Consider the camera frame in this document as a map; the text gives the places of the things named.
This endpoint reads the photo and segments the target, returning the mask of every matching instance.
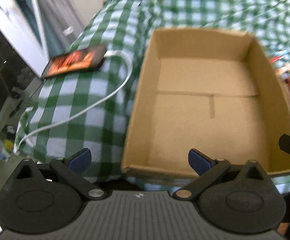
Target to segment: white charging cable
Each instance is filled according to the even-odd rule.
[[[126,62],[126,65],[127,65],[127,76],[126,76],[126,79],[125,81],[112,93],[108,94],[107,96],[103,97],[101,100],[97,101],[96,103],[92,104],[91,106],[85,108],[84,110],[80,111],[79,113],[77,114],[74,114],[73,116],[69,117],[68,119],[66,120],[63,120],[63,121],[59,121],[59,122],[56,122],[56,123],[52,123],[52,124],[49,124],[49,125],[45,125],[43,127],[40,127],[32,132],[30,132],[29,134],[25,135],[19,142],[18,146],[17,145],[14,145],[14,153],[18,152],[21,144],[26,141],[26,143],[30,146],[30,147],[34,147],[33,143],[30,141],[29,137],[39,133],[39,132],[42,132],[42,131],[45,131],[45,130],[48,130],[48,129],[51,129],[51,128],[54,128],[54,127],[57,127],[59,125],[62,125],[64,123],[68,123],[70,121],[72,121],[73,119],[81,116],[82,114],[86,113],[88,110],[92,109],[93,107],[95,106],[98,106],[99,104],[105,102],[106,100],[108,100],[109,98],[111,98],[113,95],[115,95],[119,90],[121,90],[123,88],[123,86],[127,83],[127,81],[129,80],[129,78],[131,77],[132,75],[132,71],[133,71],[133,65],[132,65],[132,61],[131,59],[128,57],[128,55],[126,54],[126,52],[123,52],[121,50],[109,50],[105,53],[104,57],[113,57],[113,56],[119,56],[119,57],[122,57],[125,62]]]

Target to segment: smartphone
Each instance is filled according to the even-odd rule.
[[[51,78],[72,72],[98,70],[104,63],[106,51],[106,45],[97,44],[53,57],[42,77]]]

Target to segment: red packaging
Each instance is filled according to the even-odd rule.
[[[270,61],[270,63],[273,64],[274,62],[276,62],[282,58],[283,58],[283,56],[275,56],[275,57],[271,58],[269,61]]]

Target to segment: yellow object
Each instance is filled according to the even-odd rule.
[[[9,152],[12,152],[13,149],[14,149],[14,143],[10,140],[5,140],[4,142],[4,148],[9,151]]]

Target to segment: ribbed gray plate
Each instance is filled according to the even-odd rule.
[[[284,239],[275,231],[254,236],[227,233],[208,224],[194,205],[174,200],[166,191],[114,191],[101,201],[90,201],[66,227],[43,235],[3,231],[0,240],[155,240],[155,239]]]

